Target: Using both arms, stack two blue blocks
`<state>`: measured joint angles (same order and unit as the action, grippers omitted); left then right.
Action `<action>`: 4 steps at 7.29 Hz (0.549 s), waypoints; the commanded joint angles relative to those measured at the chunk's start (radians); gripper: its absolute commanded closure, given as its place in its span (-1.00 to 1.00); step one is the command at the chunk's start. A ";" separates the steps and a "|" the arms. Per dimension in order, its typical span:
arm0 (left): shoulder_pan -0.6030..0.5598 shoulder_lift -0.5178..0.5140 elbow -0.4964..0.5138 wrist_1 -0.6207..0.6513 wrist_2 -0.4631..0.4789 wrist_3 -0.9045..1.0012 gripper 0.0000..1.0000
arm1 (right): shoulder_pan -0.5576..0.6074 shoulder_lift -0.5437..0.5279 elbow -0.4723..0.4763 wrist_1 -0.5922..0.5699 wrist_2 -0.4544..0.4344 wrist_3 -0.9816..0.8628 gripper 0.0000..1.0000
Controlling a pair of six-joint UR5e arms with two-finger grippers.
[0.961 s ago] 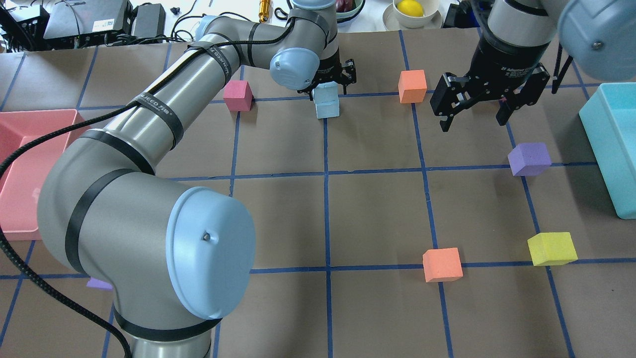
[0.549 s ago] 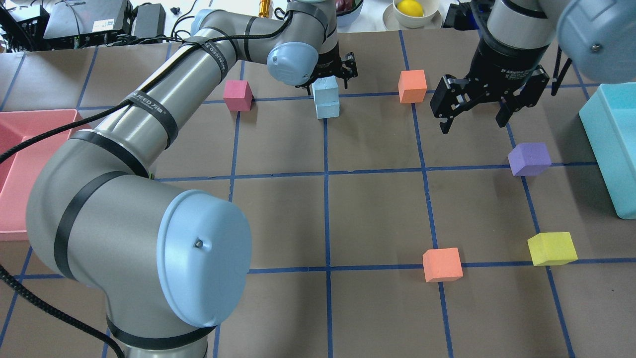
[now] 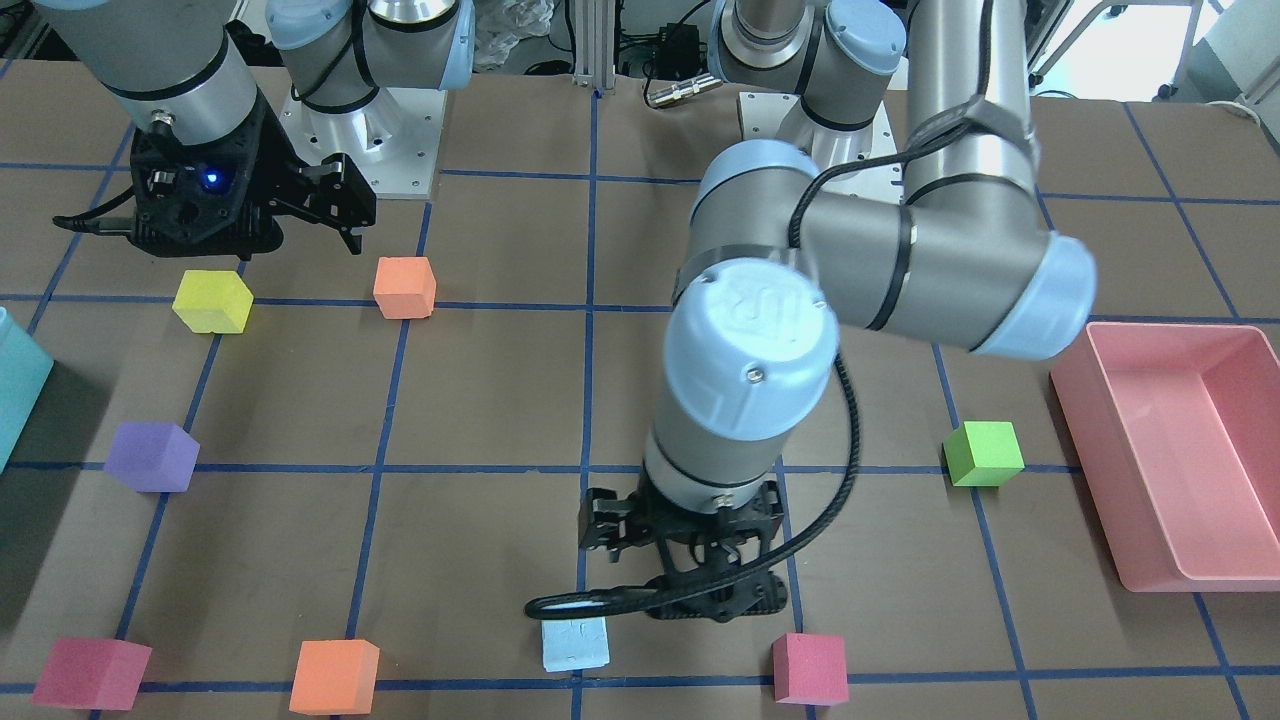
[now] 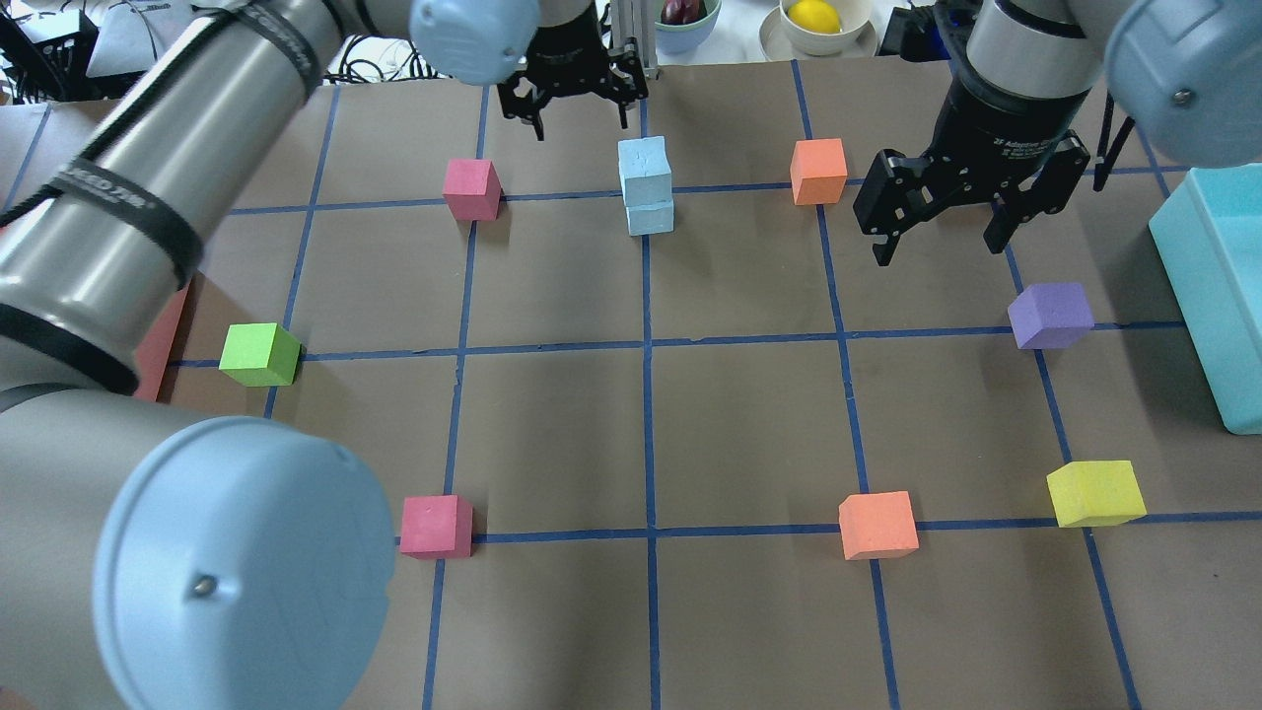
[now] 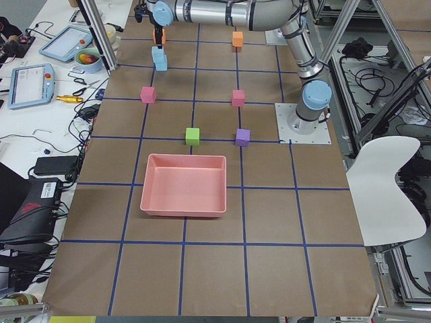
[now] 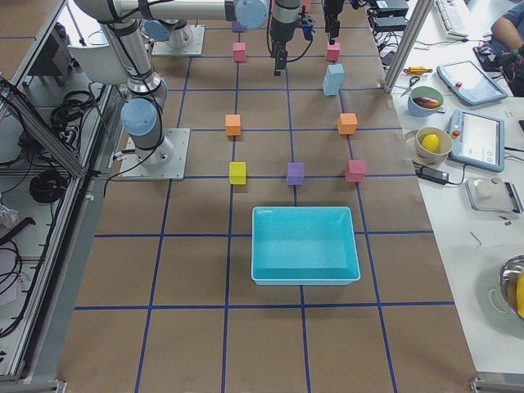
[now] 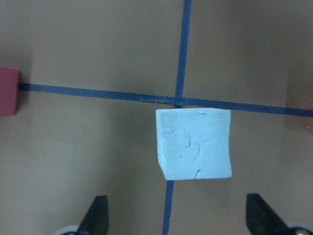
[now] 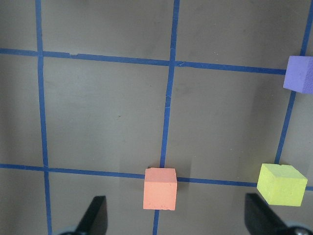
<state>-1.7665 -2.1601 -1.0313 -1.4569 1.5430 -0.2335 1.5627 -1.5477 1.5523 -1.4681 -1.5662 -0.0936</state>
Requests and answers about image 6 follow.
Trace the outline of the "purple block near arm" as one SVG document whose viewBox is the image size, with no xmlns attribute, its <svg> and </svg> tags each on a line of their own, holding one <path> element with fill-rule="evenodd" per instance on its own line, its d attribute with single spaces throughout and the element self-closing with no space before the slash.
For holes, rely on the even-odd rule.
<svg viewBox="0 0 524 393">
<path fill-rule="evenodd" d="M 246 30 L 245 26 L 242 25 L 240 22 L 238 22 L 237 20 L 234 20 L 232 22 L 232 32 L 234 33 L 244 33 Z"/>
<path fill-rule="evenodd" d="M 301 186 L 305 181 L 305 164 L 289 162 L 287 164 L 287 185 Z"/>
</svg>

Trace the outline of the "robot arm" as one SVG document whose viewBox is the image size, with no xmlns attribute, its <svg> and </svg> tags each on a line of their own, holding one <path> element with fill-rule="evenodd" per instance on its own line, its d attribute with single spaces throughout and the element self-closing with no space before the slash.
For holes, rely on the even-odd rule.
<svg viewBox="0 0 524 393">
<path fill-rule="evenodd" d="M 325 0 L 323 4 L 324 30 L 330 45 L 333 45 L 339 36 L 341 24 L 338 16 L 342 13 L 343 5 L 343 0 Z"/>
<path fill-rule="evenodd" d="M 127 75 L 132 95 L 120 119 L 135 146 L 139 162 L 153 166 L 174 157 L 174 145 L 162 124 L 167 85 L 153 68 L 139 31 L 139 22 L 163 25 L 174 20 L 237 21 L 248 29 L 269 26 L 270 56 L 274 74 L 287 66 L 287 43 L 297 29 L 306 40 L 314 37 L 314 22 L 299 1 L 78 1 L 77 6 L 95 19 L 107 35 Z"/>
</svg>

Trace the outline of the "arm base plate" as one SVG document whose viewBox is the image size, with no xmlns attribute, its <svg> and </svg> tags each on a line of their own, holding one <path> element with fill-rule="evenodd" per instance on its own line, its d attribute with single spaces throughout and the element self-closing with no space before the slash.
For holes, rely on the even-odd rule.
<svg viewBox="0 0 524 393">
<path fill-rule="evenodd" d="M 202 54 L 206 28 L 186 25 L 174 30 L 165 42 L 155 42 L 152 55 L 157 57 L 189 57 Z"/>
<path fill-rule="evenodd" d="M 190 141 L 189 128 L 169 128 L 164 130 L 164 141 L 153 155 L 138 150 L 138 154 L 125 155 L 121 161 L 120 178 L 147 181 L 147 180 L 183 180 L 187 152 Z"/>
</svg>

